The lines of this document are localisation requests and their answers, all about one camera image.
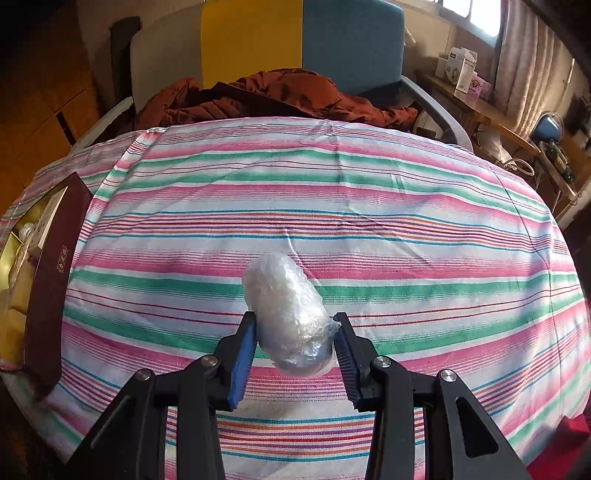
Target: yellow panel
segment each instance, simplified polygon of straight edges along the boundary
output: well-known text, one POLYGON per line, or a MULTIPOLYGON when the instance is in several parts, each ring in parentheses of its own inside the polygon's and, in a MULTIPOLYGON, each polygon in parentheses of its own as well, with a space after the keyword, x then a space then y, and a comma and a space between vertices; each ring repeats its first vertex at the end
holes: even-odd
POLYGON ((10 283, 8 282, 10 269, 17 258, 18 247, 21 244, 22 242, 18 236, 10 232, 6 240, 6 245, 4 245, 4 250, 2 250, 2 255, 0 255, 0 290, 6 290, 10 287, 10 283))
POLYGON ((14 365, 22 364, 27 316, 8 310, 0 318, 0 358, 14 365))
POLYGON ((36 270, 35 266, 29 261, 22 264, 12 289, 9 308, 27 314, 36 270))
POLYGON ((203 84, 261 70, 301 67, 303 0, 206 2, 201 17, 203 84))

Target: striped bedsheet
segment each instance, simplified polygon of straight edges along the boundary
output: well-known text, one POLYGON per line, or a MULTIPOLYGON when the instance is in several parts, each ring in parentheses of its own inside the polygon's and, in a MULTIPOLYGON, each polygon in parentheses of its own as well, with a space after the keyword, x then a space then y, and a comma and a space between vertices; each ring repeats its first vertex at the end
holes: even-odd
MULTIPOLYGON (((65 460, 141 367, 183 368, 233 333, 241 274, 270 251, 330 314, 413 371, 457 371, 524 462, 589 395, 589 324, 569 251, 521 179, 458 148, 358 124, 269 118, 134 132, 41 170, 8 228, 77 171, 94 194, 64 308, 63 375, 41 403, 4 376, 65 460)), ((362 478, 373 415, 337 367, 283 376, 257 350, 218 415, 227 478, 362 478)), ((424 433, 415 412, 416 478, 424 433)), ((175 477, 170 410, 166 477, 175 477)))

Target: plastic-wrapped object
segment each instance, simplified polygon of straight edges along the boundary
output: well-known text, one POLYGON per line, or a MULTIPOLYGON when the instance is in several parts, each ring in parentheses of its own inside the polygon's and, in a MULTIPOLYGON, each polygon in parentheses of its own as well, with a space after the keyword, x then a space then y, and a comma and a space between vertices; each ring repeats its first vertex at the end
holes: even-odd
POLYGON ((279 370, 319 377, 332 368, 340 324, 326 313, 322 297, 291 258, 265 254, 254 259, 242 274, 242 286, 256 314, 259 345, 279 370))
POLYGON ((18 237, 19 237, 19 239, 21 239, 21 242, 24 242, 27 240, 27 237, 35 231, 35 227, 37 227, 37 225, 35 225, 34 223, 31 223, 31 222, 28 222, 28 223, 25 223, 20 228, 20 230, 18 231, 18 237))
POLYGON ((10 268, 10 272, 8 273, 8 286, 10 288, 14 287, 14 284, 17 281, 18 273, 21 271, 22 265, 29 258, 29 246, 31 245, 31 241, 33 240, 33 230, 29 229, 28 231, 26 231, 26 233, 24 234, 24 238, 21 240, 22 244, 18 247, 17 258, 14 261, 12 267, 10 268))

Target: window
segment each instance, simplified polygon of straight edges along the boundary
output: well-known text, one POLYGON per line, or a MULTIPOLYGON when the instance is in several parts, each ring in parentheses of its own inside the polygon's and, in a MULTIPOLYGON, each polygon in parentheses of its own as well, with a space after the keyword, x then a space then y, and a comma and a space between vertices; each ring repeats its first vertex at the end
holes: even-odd
POLYGON ((470 31, 493 46, 501 30, 501 0, 399 1, 419 8, 426 7, 426 3, 429 2, 433 4, 440 17, 470 31))

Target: blue gripper pad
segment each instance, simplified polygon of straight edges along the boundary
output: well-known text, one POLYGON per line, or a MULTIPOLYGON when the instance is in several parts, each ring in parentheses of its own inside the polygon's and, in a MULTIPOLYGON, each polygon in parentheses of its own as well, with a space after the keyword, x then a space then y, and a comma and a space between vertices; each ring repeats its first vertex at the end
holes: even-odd
POLYGON ((238 403, 244 398, 248 375, 251 372, 252 361, 256 350, 256 328, 255 323, 249 323, 242 334, 242 341, 239 345, 238 355, 232 368, 230 393, 228 395, 228 405, 231 409, 238 406, 238 403))

